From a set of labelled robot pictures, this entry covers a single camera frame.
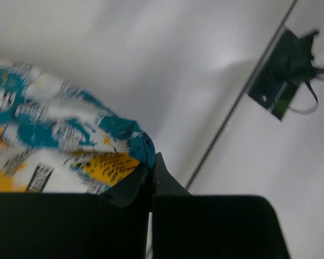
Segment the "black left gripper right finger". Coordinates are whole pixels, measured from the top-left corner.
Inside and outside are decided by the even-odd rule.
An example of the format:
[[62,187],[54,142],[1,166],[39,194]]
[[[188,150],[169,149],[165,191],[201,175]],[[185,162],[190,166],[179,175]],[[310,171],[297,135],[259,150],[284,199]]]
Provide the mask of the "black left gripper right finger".
[[277,214],[258,195],[192,195],[153,169],[153,258],[290,258]]

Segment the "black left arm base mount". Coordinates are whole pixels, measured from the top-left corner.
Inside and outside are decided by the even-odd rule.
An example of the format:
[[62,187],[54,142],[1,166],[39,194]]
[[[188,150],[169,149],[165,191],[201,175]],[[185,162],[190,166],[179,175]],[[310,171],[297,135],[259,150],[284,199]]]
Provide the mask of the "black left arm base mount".
[[[248,92],[254,101],[278,120],[282,120],[287,111],[309,115],[318,109],[319,100],[311,81],[324,81],[324,67],[313,65],[313,42],[319,33],[318,29],[314,29],[298,37],[291,30],[284,29]],[[315,104],[306,110],[290,107],[301,85],[307,87],[315,100]]]

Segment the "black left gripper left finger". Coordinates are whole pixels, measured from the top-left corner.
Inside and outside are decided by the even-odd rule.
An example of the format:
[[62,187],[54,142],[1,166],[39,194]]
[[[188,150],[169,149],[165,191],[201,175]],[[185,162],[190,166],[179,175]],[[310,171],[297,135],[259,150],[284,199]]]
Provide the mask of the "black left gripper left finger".
[[99,195],[0,193],[0,258],[144,258],[148,175]]

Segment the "white teal yellow printed shorts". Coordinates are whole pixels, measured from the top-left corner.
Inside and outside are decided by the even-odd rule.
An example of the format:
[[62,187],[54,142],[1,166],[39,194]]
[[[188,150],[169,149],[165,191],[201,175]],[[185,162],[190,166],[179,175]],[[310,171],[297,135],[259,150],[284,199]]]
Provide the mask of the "white teal yellow printed shorts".
[[76,84],[0,55],[0,192],[101,194],[155,160],[136,121]]

